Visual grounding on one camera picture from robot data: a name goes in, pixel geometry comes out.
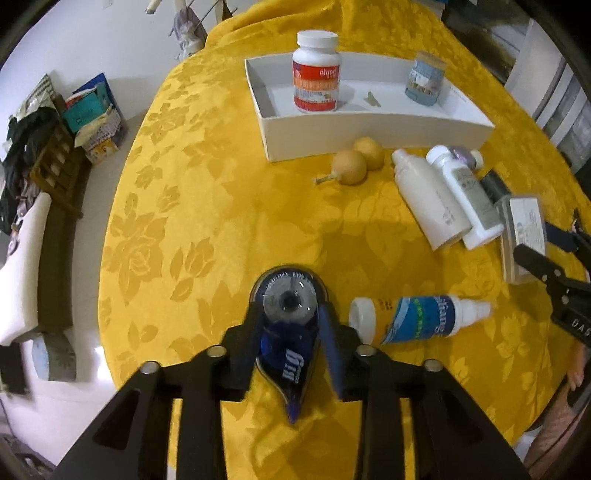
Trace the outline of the clear toothpick jar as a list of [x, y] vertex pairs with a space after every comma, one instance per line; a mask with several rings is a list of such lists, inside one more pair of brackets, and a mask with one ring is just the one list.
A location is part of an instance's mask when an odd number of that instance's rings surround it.
[[433, 106], [442, 89], [447, 64], [440, 58], [420, 51], [414, 59], [405, 93], [413, 101]]

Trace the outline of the wooden slatted rack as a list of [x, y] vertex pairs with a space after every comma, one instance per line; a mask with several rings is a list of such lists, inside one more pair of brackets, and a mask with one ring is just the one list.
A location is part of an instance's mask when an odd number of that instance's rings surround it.
[[81, 175], [90, 163], [82, 147], [76, 147], [66, 127], [59, 123], [38, 155], [29, 178], [52, 201], [76, 219], [83, 213], [76, 200]]

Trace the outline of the blue correction tape dispenser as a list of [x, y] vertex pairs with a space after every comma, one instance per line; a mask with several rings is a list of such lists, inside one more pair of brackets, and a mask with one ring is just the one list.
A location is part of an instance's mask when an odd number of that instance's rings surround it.
[[311, 270], [283, 265], [266, 271], [250, 299], [263, 307], [263, 333], [256, 367], [279, 391], [287, 420], [301, 415], [318, 352], [318, 313], [328, 291]]

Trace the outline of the red white supplement bottle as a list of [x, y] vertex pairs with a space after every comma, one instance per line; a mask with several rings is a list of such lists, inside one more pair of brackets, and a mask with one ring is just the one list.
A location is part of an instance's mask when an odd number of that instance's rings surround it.
[[304, 112], [335, 111], [339, 103], [339, 74], [342, 56], [339, 36], [325, 30], [297, 33], [294, 51], [294, 105]]

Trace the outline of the plain white bottle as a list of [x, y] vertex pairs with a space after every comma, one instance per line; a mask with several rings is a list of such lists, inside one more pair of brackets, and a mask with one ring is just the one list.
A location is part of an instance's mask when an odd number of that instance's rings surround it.
[[394, 183], [433, 251], [460, 241], [472, 224], [441, 175], [420, 156], [394, 150]]

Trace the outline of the black cylindrical bottle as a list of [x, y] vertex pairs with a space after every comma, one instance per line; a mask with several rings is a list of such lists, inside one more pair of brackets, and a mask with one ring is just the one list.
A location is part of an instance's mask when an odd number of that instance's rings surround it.
[[494, 169], [490, 169], [481, 178], [480, 184], [493, 204], [512, 195], [509, 187]]

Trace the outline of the purple white small bottle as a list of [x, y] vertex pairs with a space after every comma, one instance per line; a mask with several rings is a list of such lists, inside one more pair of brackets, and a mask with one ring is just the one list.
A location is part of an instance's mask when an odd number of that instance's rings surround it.
[[470, 170], [478, 171], [484, 167], [484, 158], [479, 150], [463, 146], [450, 146], [453, 157], [465, 164]]

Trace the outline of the round tan fruit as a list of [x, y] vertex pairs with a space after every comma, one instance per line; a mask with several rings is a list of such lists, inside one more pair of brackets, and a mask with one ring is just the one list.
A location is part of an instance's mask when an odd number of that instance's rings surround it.
[[385, 163], [384, 148], [369, 136], [356, 139], [353, 150], [360, 152], [366, 159], [370, 171], [381, 170]]
[[367, 173], [366, 159], [359, 151], [342, 150], [332, 156], [331, 173], [315, 178], [314, 184], [337, 181], [341, 185], [353, 186], [362, 183]]

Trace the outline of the yellow floral tablecloth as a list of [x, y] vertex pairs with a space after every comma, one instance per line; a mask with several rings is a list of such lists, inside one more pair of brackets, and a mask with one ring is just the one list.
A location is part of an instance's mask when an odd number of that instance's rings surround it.
[[339, 35], [346, 51], [430, 52], [494, 123], [485, 164], [511, 191], [536, 195], [569, 227], [590, 203], [534, 120], [428, 9], [412, 1], [261, 1], [217, 25], [167, 76], [126, 160], [104, 242], [98, 324], [116, 385], [142, 363], [177, 364], [242, 322], [267, 269], [318, 273], [341, 319], [358, 296], [454, 294], [487, 300], [491, 318], [449, 338], [391, 346], [405, 363], [440, 360], [509, 442], [547, 406], [569, 365], [570, 335], [551, 322], [544, 286], [508, 285], [500, 247], [433, 251], [390, 168], [363, 184], [315, 185], [317, 156], [270, 163], [245, 60], [296, 49], [297, 33]]

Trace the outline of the white labelled medicine bottle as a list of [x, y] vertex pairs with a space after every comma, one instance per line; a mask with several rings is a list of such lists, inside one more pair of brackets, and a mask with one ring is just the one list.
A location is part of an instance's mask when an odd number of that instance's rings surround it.
[[427, 161], [441, 173], [472, 225], [463, 237], [466, 248], [474, 250], [500, 237], [504, 224], [469, 166], [442, 145], [427, 153]]

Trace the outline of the pile of boxes and books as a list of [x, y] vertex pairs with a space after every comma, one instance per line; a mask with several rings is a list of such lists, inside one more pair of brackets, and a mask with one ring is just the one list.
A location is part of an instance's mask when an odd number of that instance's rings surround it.
[[127, 124], [110, 85], [100, 73], [75, 90], [66, 100], [62, 119], [92, 165], [118, 152]]

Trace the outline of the white cardboard tray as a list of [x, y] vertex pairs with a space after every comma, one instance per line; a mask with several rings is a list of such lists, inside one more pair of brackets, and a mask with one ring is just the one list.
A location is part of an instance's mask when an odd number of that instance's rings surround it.
[[290, 54], [245, 60], [266, 159], [335, 153], [365, 136], [385, 148], [482, 147], [492, 121], [450, 81], [433, 106], [411, 100], [405, 90], [412, 66], [401, 58], [345, 52], [337, 110], [303, 112], [294, 104]]

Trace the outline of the black clothes pile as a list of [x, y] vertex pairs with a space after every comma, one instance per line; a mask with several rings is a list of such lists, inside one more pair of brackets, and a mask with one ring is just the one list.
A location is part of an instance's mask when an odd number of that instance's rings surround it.
[[6, 184], [1, 195], [1, 232], [6, 235], [17, 214], [24, 181], [59, 123], [60, 117], [51, 107], [39, 107], [23, 119], [9, 122], [11, 146], [3, 162]]

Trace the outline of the blue label spray bottle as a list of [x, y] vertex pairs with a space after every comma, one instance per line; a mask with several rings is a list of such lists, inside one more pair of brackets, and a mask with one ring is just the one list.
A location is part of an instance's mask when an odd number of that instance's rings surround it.
[[488, 319], [487, 301], [455, 295], [401, 297], [398, 300], [358, 297], [349, 306], [349, 327], [363, 344], [389, 345], [434, 337], [450, 337]]

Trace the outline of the white card box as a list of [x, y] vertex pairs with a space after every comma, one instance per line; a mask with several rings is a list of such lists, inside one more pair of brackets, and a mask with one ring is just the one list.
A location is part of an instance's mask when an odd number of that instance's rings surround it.
[[496, 203], [504, 221], [501, 236], [503, 274], [506, 283], [518, 285], [534, 277], [514, 260], [514, 249], [520, 244], [546, 254], [546, 230], [541, 203], [536, 196], [505, 195]]

